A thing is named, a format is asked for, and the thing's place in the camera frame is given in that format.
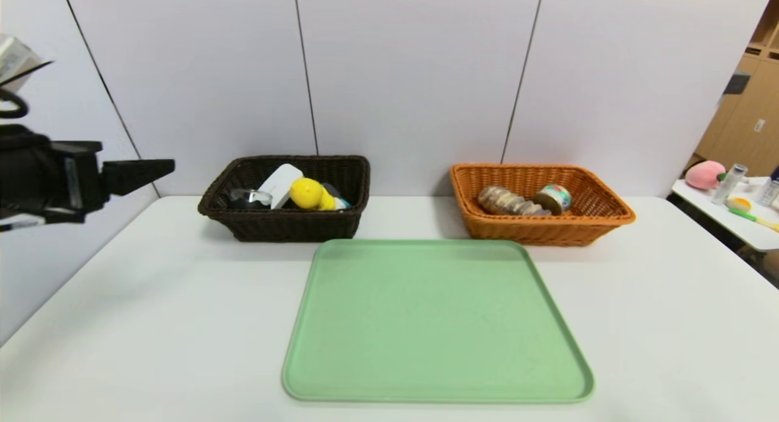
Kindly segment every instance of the white table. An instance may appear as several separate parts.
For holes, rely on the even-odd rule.
[[[779,292],[670,203],[530,247],[595,373],[563,406],[304,403],[281,367],[315,244],[240,244],[159,200],[0,349],[2,420],[777,420]],[[450,198],[373,197],[361,238],[463,238]]]
[[[742,197],[752,202],[751,214],[770,222],[779,222],[779,211],[776,206],[760,206],[755,203],[760,187],[768,180],[767,177],[752,177],[749,183],[740,183],[731,193],[731,197]],[[711,202],[714,191],[701,191],[685,183],[684,180],[676,180],[671,188],[674,194],[695,206],[704,214],[715,220],[719,225],[731,231],[745,244],[757,251],[779,250],[779,233],[770,228],[739,217],[728,211],[725,205],[715,205]]]

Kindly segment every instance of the pink plush toy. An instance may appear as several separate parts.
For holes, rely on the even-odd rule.
[[[696,164],[687,170],[684,180],[687,184],[698,189],[713,189],[720,184],[717,176],[726,172],[721,163],[715,161],[704,161]]]

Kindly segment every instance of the green tray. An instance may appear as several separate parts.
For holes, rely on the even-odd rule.
[[[528,252],[485,240],[325,242],[282,377],[311,401],[575,403],[595,385]]]

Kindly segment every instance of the wicker basket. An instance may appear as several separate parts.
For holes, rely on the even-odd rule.
[[[329,183],[352,207],[345,211],[304,211],[287,202],[281,209],[228,208],[232,189],[257,189],[277,167],[290,163],[303,175]],[[363,156],[248,156],[231,162],[198,205],[204,216],[224,224],[239,241],[324,242],[351,238],[368,204],[370,164]]]
[[[635,213],[592,172],[560,164],[456,164],[452,185],[473,238],[512,239],[528,245],[588,245]],[[477,202],[485,186],[504,186],[525,198],[556,183],[568,189],[573,206],[562,216],[492,216]]]

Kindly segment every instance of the yellow rubber duck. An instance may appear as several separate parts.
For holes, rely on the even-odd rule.
[[[330,195],[319,181],[306,177],[293,181],[290,198],[295,205],[309,211],[336,211],[349,207],[346,201]]]

